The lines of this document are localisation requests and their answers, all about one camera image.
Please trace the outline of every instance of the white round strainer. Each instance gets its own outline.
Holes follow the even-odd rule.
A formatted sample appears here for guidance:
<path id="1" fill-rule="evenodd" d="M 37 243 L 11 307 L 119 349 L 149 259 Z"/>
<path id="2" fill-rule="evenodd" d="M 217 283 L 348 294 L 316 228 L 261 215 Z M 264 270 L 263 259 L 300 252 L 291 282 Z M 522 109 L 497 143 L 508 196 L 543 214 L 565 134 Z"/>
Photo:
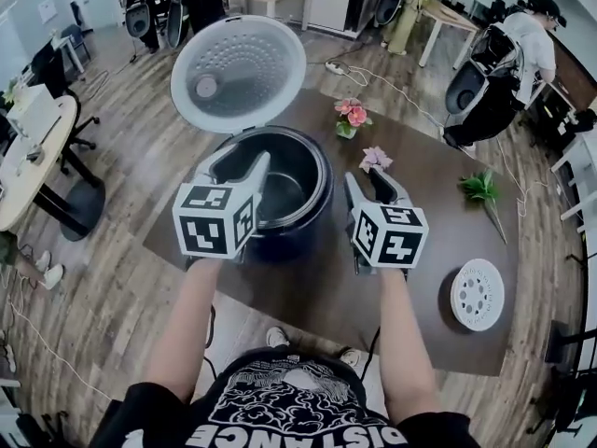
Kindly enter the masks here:
<path id="1" fill-rule="evenodd" d="M 178 55 L 170 88 L 193 126 L 236 133 L 261 126 L 290 105 L 307 68 L 305 50 L 286 25 L 259 16 L 218 21 Z"/>
<path id="2" fill-rule="evenodd" d="M 485 259 L 467 262 L 451 285 L 451 308 L 468 329 L 492 327 L 504 308 L 504 282 L 495 266 Z"/>

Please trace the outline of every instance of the left arm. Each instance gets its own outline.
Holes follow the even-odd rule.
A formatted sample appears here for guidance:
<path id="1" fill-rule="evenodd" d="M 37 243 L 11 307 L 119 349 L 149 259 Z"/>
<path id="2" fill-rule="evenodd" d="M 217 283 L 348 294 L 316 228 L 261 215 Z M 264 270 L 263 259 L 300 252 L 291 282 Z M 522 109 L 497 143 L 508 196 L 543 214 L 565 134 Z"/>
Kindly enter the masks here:
<path id="1" fill-rule="evenodd" d="M 164 386 L 181 401 L 192 397 L 205 351 L 207 325 L 222 261 L 201 259 L 188 270 L 170 319 L 153 349 L 145 382 Z"/>

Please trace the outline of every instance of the wooden floor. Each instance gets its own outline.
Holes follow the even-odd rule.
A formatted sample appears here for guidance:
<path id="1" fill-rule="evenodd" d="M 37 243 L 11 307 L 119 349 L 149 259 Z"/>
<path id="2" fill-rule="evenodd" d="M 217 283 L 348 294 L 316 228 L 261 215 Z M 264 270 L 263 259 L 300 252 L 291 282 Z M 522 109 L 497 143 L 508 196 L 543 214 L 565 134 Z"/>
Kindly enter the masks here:
<path id="1" fill-rule="evenodd" d="M 465 35 L 455 29 L 442 31 L 429 63 L 421 69 L 416 62 L 429 31 L 427 23 L 417 27 L 405 57 L 370 45 L 342 59 L 388 78 L 443 122 L 447 116 L 444 92 Z M 128 64 L 132 42 L 121 29 L 97 33 L 91 39 L 93 61 L 87 66 L 86 80 L 73 88 L 85 102 L 83 116 L 93 114 L 102 120 L 82 134 L 97 143 L 97 150 L 80 154 L 106 184 L 104 217 L 90 237 L 70 243 L 55 220 L 34 207 L 28 212 L 18 227 L 21 243 L 32 245 L 36 254 L 51 250 L 54 260 L 64 264 L 66 275 L 51 292 L 24 287 L 23 312 L 85 381 L 118 399 L 139 380 L 183 276 L 142 242 L 211 135 L 191 128 L 174 109 L 169 92 L 174 52 L 162 49 L 149 56 L 139 49 L 137 61 Z M 311 32 L 301 39 L 311 63 L 358 48 L 357 43 Z M 310 64 L 305 87 L 338 98 L 359 96 L 367 108 L 438 137 L 425 117 L 380 81 L 364 89 L 327 73 L 321 64 Z M 557 318 L 574 329 L 580 324 L 582 273 L 564 257 L 580 255 L 581 240 L 575 221 L 560 222 L 565 202 L 557 195 L 545 155 L 530 148 L 527 131 L 513 126 L 499 141 L 522 187 L 532 187 L 526 217 L 520 219 L 519 287 L 506 360 L 500 377 L 438 372 L 437 379 L 445 409 L 468 414 L 473 434 L 483 446 L 528 447 L 538 440 L 525 435 L 524 429 L 536 419 L 529 399 L 539 394 L 548 375 L 542 358 L 549 322 Z M 496 171 L 507 172 L 496 140 L 479 144 L 477 152 Z M 57 172 L 49 185 L 64 194 L 76 178 Z M 2 300 L 10 297 L 21 307 L 18 284 L 11 279 L 8 289 L 1 290 Z M 108 400 L 84 386 L 51 355 L 24 319 L 17 317 L 13 323 L 8 304 L 4 307 L 2 326 L 12 326 L 9 341 L 23 385 L 16 391 L 18 403 L 36 416 L 68 411 L 68 438 L 86 443 Z M 262 345 L 265 331 L 276 321 L 219 294 L 215 307 L 215 340 L 207 355 L 221 371 L 245 349 Z M 302 343 L 337 348 L 289 331 Z M 366 379 L 369 403 L 376 409 L 382 405 L 378 368 L 375 358 Z M 204 370 L 198 395 L 211 382 L 209 371 Z"/>

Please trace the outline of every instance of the small potted plant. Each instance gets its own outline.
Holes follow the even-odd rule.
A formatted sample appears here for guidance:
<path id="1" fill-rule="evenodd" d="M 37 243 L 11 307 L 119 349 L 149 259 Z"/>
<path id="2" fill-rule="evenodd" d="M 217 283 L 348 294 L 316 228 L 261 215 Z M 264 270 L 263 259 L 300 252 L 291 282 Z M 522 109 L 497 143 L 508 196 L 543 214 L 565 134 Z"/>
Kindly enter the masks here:
<path id="1" fill-rule="evenodd" d="M 500 217 L 497 214 L 497 205 L 495 201 L 499 193 L 493 183 L 493 172 L 488 169 L 483 173 L 477 173 L 470 177 L 463 177 L 460 181 L 460 188 L 465 197 L 473 203 L 483 203 L 488 216 L 493 225 L 499 230 L 502 239 L 507 244 L 506 233 L 502 227 Z"/>
<path id="2" fill-rule="evenodd" d="M 356 98 L 345 98 L 336 102 L 336 111 L 340 113 L 336 121 L 336 134 L 346 139 L 353 139 L 360 128 L 373 124 L 367 116 L 367 110 Z"/>

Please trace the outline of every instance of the flower pot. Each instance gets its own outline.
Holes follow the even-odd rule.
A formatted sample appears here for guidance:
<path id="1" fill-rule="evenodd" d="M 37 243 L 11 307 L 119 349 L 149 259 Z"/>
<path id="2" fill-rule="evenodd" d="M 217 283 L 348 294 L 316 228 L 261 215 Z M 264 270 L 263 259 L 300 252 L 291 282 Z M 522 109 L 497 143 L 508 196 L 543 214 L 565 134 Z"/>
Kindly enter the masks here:
<path id="1" fill-rule="evenodd" d="M 336 128 L 336 134 L 342 138 L 353 139 L 354 135 L 356 134 L 356 130 L 356 128 L 351 128 L 348 133 L 345 133 L 342 127 L 338 127 Z"/>

